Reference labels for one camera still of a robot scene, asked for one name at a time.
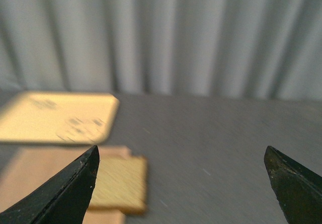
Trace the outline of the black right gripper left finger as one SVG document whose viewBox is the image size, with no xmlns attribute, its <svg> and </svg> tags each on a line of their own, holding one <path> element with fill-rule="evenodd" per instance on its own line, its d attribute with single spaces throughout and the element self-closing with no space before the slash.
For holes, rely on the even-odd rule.
<svg viewBox="0 0 322 224">
<path fill-rule="evenodd" d="M 95 145 L 31 194 L 1 212 L 1 223 L 82 223 L 100 163 Z"/>
</svg>

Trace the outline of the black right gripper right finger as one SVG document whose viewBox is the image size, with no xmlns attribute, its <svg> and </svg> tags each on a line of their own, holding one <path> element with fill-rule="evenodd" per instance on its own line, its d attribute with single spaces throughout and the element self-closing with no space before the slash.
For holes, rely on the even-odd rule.
<svg viewBox="0 0 322 224">
<path fill-rule="evenodd" d="M 288 223 L 321 223 L 321 176 L 272 146 L 264 163 Z"/>
</svg>

